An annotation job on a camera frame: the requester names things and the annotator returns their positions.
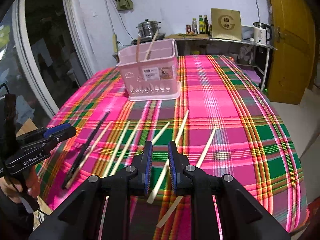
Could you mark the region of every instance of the human hand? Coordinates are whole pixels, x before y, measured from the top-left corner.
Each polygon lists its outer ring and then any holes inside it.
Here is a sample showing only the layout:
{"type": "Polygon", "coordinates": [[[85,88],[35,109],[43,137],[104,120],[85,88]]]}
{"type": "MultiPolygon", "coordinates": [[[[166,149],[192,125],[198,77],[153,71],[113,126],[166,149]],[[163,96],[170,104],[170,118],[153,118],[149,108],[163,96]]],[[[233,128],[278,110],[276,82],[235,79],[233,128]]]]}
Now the human hand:
{"type": "MultiPolygon", "coordinates": [[[[14,178],[11,178],[12,183],[16,186],[16,188],[22,192],[21,183],[14,178]]],[[[29,177],[26,179],[26,186],[28,187],[28,194],[33,198],[36,198],[40,194],[40,183],[38,175],[36,174],[36,170],[34,167],[31,168],[29,177]]],[[[20,203],[21,200],[19,198],[18,192],[12,186],[11,182],[7,177],[0,178],[0,187],[3,193],[10,198],[14,203],[20,203]]]]}

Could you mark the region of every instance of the kettle handle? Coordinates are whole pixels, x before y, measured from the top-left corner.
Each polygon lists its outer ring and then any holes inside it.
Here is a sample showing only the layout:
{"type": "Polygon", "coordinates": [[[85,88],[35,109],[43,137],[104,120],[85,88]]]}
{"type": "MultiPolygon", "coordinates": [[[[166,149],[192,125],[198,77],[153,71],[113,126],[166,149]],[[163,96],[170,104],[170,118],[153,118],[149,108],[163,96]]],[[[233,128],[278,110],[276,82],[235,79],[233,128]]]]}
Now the kettle handle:
{"type": "Polygon", "coordinates": [[[271,28],[271,26],[268,25],[268,24],[265,24],[265,26],[266,26],[266,28],[268,28],[269,31],[270,31],[270,37],[267,39],[267,41],[271,41],[271,40],[272,40],[272,28],[271,28]]]}

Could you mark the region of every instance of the glass pane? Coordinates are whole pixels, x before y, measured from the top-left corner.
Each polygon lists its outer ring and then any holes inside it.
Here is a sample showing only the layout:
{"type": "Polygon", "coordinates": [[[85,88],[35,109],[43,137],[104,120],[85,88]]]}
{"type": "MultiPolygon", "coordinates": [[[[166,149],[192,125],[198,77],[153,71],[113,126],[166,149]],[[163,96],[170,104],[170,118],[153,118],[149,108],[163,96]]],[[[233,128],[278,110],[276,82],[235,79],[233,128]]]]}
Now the glass pane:
{"type": "Polygon", "coordinates": [[[60,108],[86,80],[71,39],[63,1],[26,0],[25,12],[37,67],[60,108]]]}
{"type": "MultiPolygon", "coordinates": [[[[0,83],[6,83],[10,93],[17,96],[17,130],[21,128],[28,118],[37,127],[46,126],[50,118],[30,88],[18,58],[12,33],[12,7],[0,23],[0,57],[0,83]]],[[[5,93],[5,89],[2,88],[0,95],[5,93]]]]}

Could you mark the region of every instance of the basket base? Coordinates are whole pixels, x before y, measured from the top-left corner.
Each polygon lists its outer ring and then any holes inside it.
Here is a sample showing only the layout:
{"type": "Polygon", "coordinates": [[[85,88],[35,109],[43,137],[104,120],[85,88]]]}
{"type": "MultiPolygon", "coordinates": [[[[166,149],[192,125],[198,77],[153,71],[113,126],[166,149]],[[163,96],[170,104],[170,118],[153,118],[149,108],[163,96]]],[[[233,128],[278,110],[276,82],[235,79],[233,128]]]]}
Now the basket base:
{"type": "Polygon", "coordinates": [[[147,101],[147,100],[172,100],[177,99],[180,96],[181,93],[181,83],[180,81],[177,81],[178,91],[175,94],[172,95],[162,95],[161,92],[156,93],[149,93],[147,96],[137,96],[137,97],[131,97],[129,96],[129,101],[147,101]]]}

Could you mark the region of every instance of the black sleeve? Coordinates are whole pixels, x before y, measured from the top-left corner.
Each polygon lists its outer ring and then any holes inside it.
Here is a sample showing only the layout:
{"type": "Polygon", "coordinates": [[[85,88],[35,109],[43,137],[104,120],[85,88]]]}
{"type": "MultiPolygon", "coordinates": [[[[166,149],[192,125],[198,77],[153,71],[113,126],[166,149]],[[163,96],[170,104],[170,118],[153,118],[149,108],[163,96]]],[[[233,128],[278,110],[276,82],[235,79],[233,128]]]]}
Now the black sleeve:
{"type": "Polygon", "coordinates": [[[12,202],[0,189],[0,239],[25,240],[33,230],[33,214],[12,202]]]}

